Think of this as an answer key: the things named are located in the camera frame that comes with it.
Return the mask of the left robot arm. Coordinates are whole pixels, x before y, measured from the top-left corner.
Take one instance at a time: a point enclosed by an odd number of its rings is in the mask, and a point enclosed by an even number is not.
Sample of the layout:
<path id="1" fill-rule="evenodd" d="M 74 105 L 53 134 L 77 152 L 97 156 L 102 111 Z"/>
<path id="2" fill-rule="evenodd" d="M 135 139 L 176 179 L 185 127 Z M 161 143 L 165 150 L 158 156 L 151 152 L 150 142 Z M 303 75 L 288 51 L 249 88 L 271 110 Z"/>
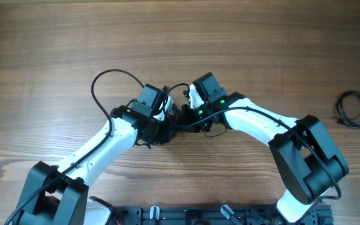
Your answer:
<path id="1" fill-rule="evenodd" d="M 144 85 L 138 99 L 106 113 L 104 127 L 71 156 L 38 162 L 27 175 L 17 208 L 6 224 L 115 224 L 110 204 L 89 196 L 107 167 L 133 146 L 165 144 L 173 136 L 167 87 Z"/>

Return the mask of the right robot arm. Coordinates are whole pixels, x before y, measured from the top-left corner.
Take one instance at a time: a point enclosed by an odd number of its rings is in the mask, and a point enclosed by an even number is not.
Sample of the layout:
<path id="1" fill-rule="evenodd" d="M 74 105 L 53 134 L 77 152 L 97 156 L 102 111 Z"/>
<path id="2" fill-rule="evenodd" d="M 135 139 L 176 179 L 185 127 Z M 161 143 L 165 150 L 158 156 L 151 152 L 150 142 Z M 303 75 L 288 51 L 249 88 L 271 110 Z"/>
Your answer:
<path id="1" fill-rule="evenodd" d="M 281 116 L 238 92 L 228 94 L 212 73 L 193 81 L 184 92 L 183 129 L 209 131 L 212 124 L 246 133 L 270 148 L 286 191 L 274 205 L 272 223 L 300 223 L 324 199 L 341 198 L 338 182 L 349 167 L 315 116 Z M 336 196 L 326 192 L 334 188 Z"/>

